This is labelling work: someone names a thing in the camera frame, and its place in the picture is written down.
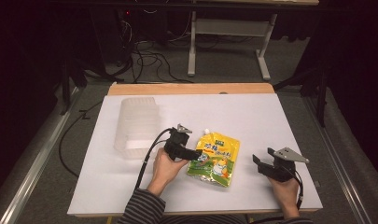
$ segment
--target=white table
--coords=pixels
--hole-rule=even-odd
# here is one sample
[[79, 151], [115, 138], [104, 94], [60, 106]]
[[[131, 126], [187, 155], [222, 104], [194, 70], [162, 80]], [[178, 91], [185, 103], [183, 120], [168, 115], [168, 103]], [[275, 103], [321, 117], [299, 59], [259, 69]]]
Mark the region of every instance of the white table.
[[[119, 91], [112, 86], [109, 95], [105, 97], [93, 131], [68, 214], [98, 217], [120, 216], [123, 213], [133, 193], [142, 161], [124, 160], [113, 145], [120, 102], [124, 98], [138, 95], [155, 98], [161, 110], [162, 130], [181, 123], [193, 131], [187, 144], [188, 148], [195, 148], [206, 128], [241, 141], [231, 185], [228, 188], [194, 179], [186, 175], [186, 168], [183, 168], [161, 196], [167, 202], [165, 214], [255, 213], [279, 210], [272, 187], [266, 176], [258, 173], [257, 165], [252, 162], [252, 154], [256, 154], [263, 161], [270, 161], [272, 157], [267, 154], [267, 147], [275, 150], [290, 147], [298, 153], [300, 149], [277, 95], [273, 93], [271, 85], [266, 85], [118, 86], [119, 91], [133, 95], [113, 95], [119, 94]], [[196, 94], [184, 94], [189, 90]], [[217, 94], [221, 91], [229, 94]], [[162, 139], [168, 137], [169, 134], [165, 134]], [[151, 178], [151, 163], [152, 159], [145, 171], [142, 188], [147, 186]], [[306, 165], [296, 165], [304, 184], [301, 210], [314, 211], [322, 208]]]

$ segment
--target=cable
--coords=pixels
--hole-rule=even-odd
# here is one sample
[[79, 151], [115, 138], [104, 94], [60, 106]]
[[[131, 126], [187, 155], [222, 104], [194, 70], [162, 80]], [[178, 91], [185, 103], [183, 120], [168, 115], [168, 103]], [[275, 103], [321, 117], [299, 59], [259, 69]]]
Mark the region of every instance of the cable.
[[138, 179], [136, 181], [136, 185], [135, 185], [135, 188], [134, 190], [138, 189], [139, 186], [140, 186], [140, 183], [142, 182], [142, 177], [143, 177], [143, 173], [145, 172], [146, 170], [146, 166], [147, 166], [147, 161], [148, 159], [150, 158], [150, 152], [151, 150], [153, 150], [154, 146], [156, 146], [158, 143], [162, 142], [158, 142], [159, 139], [162, 137], [163, 134], [165, 134], [166, 132], [170, 132], [172, 131], [173, 129], [169, 128], [169, 129], [165, 129], [164, 131], [162, 131], [159, 136], [157, 136], [157, 138], [154, 140], [153, 144], [151, 145], [151, 147], [148, 149], [148, 152], [145, 156], [145, 160], [143, 161], [143, 164], [142, 164], [142, 168], [140, 169], [140, 172], [139, 172], [139, 176], [138, 176]]
[[[206, 40], [206, 37], [216, 37], [216, 38], [210, 38], [210, 40]], [[213, 45], [211, 45], [210, 47], [201, 47], [198, 45], [197, 41], [196, 41], [196, 44], [195, 44], [195, 47], [196, 48], [199, 48], [199, 49], [212, 49], [214, 48], [218, 43], [219, 43], [219, 38], [217, 38], [217, 35], [198, 35], [198, 38], [201, 38], [202, 40], [206, 41], [206, 42], [210, 42], [210, 41], [215, 41], [215, 43], [213, 43]]]
[[154, 11], [147, 11], [147, 10], [145, 10], [145, 9], [143, 9], [143, 11], [146, 12], [146, 13], [148, 13], [148, 14], [152, 14], [152, 13], [156, 13], [156, 12], [157, 12], [157, 10], [154, 10]]
[[[186, 79], [181, 79], [181, 78], [177, 78], [175, 77], [174, 75], [172, 75], [171, 73], [171, 65], [168, 63], [168, 61], [166, 60], [165, 56], [161, 53], [155, 53], [155, 52], [151, 52], [151, 51], [145, 51], [144, 53], [141, 53], [138, 49], [138, 47], [136, 46], [136, 50], [137, 52], [134, 52], [136, 54], [139, 55], [139, 59], [136, 61], [137, 64], [139, 64], [141, 66], [141, 72], [139, 75], [141, 75], [142, 73], [142, 69], [144, 66], [150, 66], [152, 64], [155, 64], [157, 61], [161, 62], [160, 65], [157, 66], [157, 69], [156, 69], [156, 76], [163, 82], [184, 82], [184, 83], [193, 83], [192, 81], [189, 81], [189, 80], [186, 80]], [[143, 59], [144, 58], [153, 58], [154, 59], [154, 62], [150, 63], [150, 64], [144, 64], [144, 61]], [[167, 64], [168, 66], [168, 75], [173, 79], [173, 80], [166, 80], [166, 79], [163, 79], [159, 76], [159, 69], [161, 68], [162, 66], [162, 60], [165, 61], [165, 63]], [[135, 79], [134, 83], [137, 83], [138, 82], [138, 78], [139, 76]]]
[[303, 199], [303, 196], [304, 196], [304, 185], [302, 184], [302, 180], [301, 180], [301, 176], [299, 175], [299, 173], [297, 171], [295, 171], [295, 173], [299, 176], [300, 180], [294, 175], [292, 174], [285, 166], [281, 166], [285, 171], [287, 171], [296, 181], [297, 183], [299, 183], [299, 186], [300, 186], [300, 192], [299, 192], [299, 199], [297, 200], [297, 209], [300, 209], [301, 207], [301, 203], [302, 203], [302, 199]]
[[132, 38], [133, 38], [133, 28], [131, 27], [131, 25], [126, 22], [126, 21], [120, 21], [120, 22], [123, 22], [125, 24], [125, 30], [122, 32], [121, 35], [119, 35], [119, 38], [121, 39], [121, 43], [124, 44], [124, 36], [125, 36], [125, 32], [127, 31], [127, 27], [130, 28], [130, 38], [128, 39], [128, 43], [131, 42]]
[[177, 38], [175, 38], [175, 39], [168, 40], [168, 42], [173, 43], [173, 42], [176, 41], [176, 40], [183, 39], [183, 38], [189, 36], [190, 34], [186, 34], [186, 32], [187, 32], [188, 29], [189, 29], [190, 22], [191, 22], [191, 12], [189, 12], [188, 22], [186, 23], [186, 28], [185, 28], [185, 30], [183, 31], [182, 35], [180, 35], [179, 37], [177, 37]]
[[[88, 63], [85, 63], [83, 61], [81, 61], [80, 59], [75, 59], [75, 61], [77, 62], [77, 64], [83, 69], [84, 71], [84, 74], [87, 76], [87, 77], [92, 77], [92, 78], [100, 78], [100, 77], [103, 77], [109, 81], [117, 81], [117, 82], [123, 82], [124, 81], [124, 78], [118, 78], [117, 76], [118, 75], [121, 75], [123, 73], [125, 73], [126, 71], [128, 71], [128, 69], [130, 69], [130, 67], [133, 66], [133, 59], [132, 57], [130, 56], [128, 58], [128, 61], [126, 62], [125, 66], [123, 68], [121, 68], [120, 70], [118, 70], [117, 72], [113, 73], [113, 74], [108, 74], [107, 72], [105, 71], [101, 71], [101, 70], [98, 70], [96, 67], [88, 64]], [[98, 77], [95, 77], [94, 75], [92, 74], [89, 74], [87, 71], [85, 70], [90, 70], [92, 71], [94, 74], [96, 74]]]
[[66, 137], [67, 133], [72, 129], [72, 127], [82, 118], [84, 118], [86, 116], [86, 114], [88, 112], [90, 112], [92, 109], [94, 109], [96, 106], [98, 106], [102, 101], [96, 103], [95, 105], [91, 106], [89, 109], [87, 110], [84, 110], [84, 112], [82, 112], [82, 114], [76, 118], [72, 124], [70, 124], [70, 126], [66, 129], [66, 131], [63, 133], [63, 136], [61, 137], [61, 140], [60, 140], [60, 144], [58, 145], [58, 155], [59, 155], [59, 158], [60, 158], [60, 161], [61, 161], [61, 164], [63, 165], [63, 168], [66, 169], [66, 171], [68, 171], [71, 175], [74, 175], [75, 177], [78, 178], [78, 174], [76, 174], [73, 170], [71, 170], [67, 165], [66, 163], [63, 161], [63, 154], [62, 154], [62, 147], [63, 147], [63, 140], [64, 138]]

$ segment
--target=clear plastic box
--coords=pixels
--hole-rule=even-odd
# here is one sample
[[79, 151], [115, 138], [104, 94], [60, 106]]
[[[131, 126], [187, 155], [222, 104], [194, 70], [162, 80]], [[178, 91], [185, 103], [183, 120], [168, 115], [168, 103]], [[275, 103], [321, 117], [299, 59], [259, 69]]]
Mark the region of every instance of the clear plastic box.
[[121, 101], [114, 148], [122, 157], [143, 160], [160, 133], [160, 112], [153, 97]]

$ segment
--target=sleeve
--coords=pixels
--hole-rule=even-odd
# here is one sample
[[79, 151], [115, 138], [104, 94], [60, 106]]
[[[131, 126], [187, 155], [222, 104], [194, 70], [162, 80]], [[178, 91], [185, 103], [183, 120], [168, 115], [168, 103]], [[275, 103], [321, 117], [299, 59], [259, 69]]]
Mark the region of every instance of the sleeve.
[[159, 223], [165, 210], [165, 201], [146, 189], [136, 189], [125, 207], [118, 224]]
[[314, 224], [314, 222], [307, 217], [294, 217], [282, 222], [280, 224]]

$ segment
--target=plastic bag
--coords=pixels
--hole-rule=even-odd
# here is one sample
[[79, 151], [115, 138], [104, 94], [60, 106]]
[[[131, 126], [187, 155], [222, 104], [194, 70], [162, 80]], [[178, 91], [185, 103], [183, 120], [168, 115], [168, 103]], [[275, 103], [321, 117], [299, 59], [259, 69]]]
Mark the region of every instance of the plastic bag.
[[187, 174], [211, 184], [228, 187], [239, 146], [240, 141], [236, 139], [206, 130], [196, 147], [202, 149], [203, 154], [198, 160], [189, 163]]

